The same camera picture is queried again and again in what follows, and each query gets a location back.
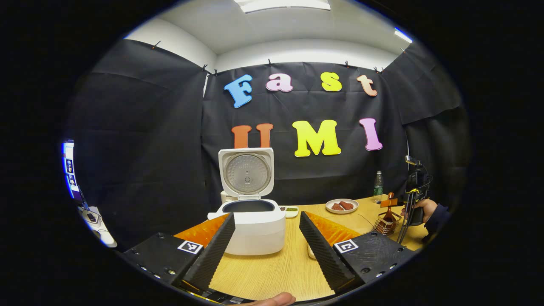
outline table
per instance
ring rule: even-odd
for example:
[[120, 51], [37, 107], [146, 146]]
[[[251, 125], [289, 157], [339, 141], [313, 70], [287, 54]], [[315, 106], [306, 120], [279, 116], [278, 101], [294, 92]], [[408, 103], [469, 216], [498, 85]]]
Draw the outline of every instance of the table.
[[[300, 205], [300, 211], [308, 211], [353, 229], [361, 234], [372, 230], [378, 214], [387, 211], [372, 198], [356, 200], [356, 211], [344, 215], [331, 213], [325, 204]], [[400, 215], [401, 206], [392, 211]], [[266, 299], [280, 292], [289, 292], [297, 301], [334, 295], [329, 288], [319, 264], [308, 256], [307, 242], [299, 230], [300, 213], [286, 219], [285, 245], [277, 253], [258, 256], [224, 254], [209, 287], [211, 289], [247, 299]], [[391, 239], [396, 240], [400, 225]], [[423, 246], [421, 239], [427, 235], [422, 225], [410, 227], [403, 246], [416, 250]]]

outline yellow letter m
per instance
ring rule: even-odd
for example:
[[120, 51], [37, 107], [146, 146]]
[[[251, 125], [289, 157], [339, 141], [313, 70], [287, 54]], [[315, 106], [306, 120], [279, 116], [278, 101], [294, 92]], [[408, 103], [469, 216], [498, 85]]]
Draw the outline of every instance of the yellow letter m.
[[296, 157], [310, 156], [310, 151], [306, 146], [307, 142], [315, 155], [319, 155], [323, 143], [325, 143], [323, 155], [337, 155], [342, 152], [336, 141], [336, 121], [323, 120], [317, 133], [308, 121], [293, 122], [293, 127], [296, 129], [298, 138], [298, 150], [295, 151]]

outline ceiling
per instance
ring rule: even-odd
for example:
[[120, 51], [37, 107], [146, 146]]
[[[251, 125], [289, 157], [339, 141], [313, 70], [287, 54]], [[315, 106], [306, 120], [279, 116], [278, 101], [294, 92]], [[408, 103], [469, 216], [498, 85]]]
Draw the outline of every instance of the ceiling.
[[245, 14], [234, 0], [190, 0], [161, 14], [217, 55], [263, 42], [334, 39], [400, 54], [409, 43], [394, 25], [351, 0], [329, 0], [331, 10], [277, 8]]

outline hand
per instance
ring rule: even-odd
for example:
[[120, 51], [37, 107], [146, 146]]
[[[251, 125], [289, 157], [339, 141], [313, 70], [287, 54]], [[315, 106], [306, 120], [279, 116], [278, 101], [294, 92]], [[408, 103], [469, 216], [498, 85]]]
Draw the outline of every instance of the hand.
[[[429, 218], [432, 216], [432, 213], [435, 212], [437, 206], [438, 204], [436, 204], [436, 202], [434, 202], [433, 200], [423, 199], [413, 205], [412, 208], [423, 207], [423, 223], [426, 223], [427, 220], [429, 220]], [[405, 212], [406, 208], [403, 208], [400, 215], [404, 216]]]
[[293, 304], [295, 301], [296, 298], [291, 293], [282, 292], [273, 298], [239, 304], [239, 306], [287, 306]]

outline plate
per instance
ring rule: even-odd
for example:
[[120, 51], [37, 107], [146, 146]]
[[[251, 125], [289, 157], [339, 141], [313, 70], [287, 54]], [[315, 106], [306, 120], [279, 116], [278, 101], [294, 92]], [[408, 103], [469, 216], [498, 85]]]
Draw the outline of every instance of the plate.
[[[335, 204], [335, 203], [339, 203], [340, 201], [344, 201], [346, 203], [349, 203], [349, 204], [353, 204], [353, 208], [350, 209], [350, 210], [334, 210], [332, 209], [332, 206]], [[359, 203], [357, 203], [356, 201], [354, 200], [350, 200], [350, 199], [336, 199], [336, 200], [330, 200], [327, 202], [327, 204], [325, 204], [325, 207], [327, 208], [328, 211], [332, 212], [332, 213], [339, 213], [339, 214], [343, 214], [343, 213], [350, 213], [350, 212], [354, 212], [357, 210], [357, 207], [359, 207]]]
[[285, 208], [283, 211], [285, 212], [285, 217], [286, 218], [294, 218], [299, 214], [298, 206], [279, 205], [279, 207], [280, 207], [280, 210], [281, 210], [282, 207]]

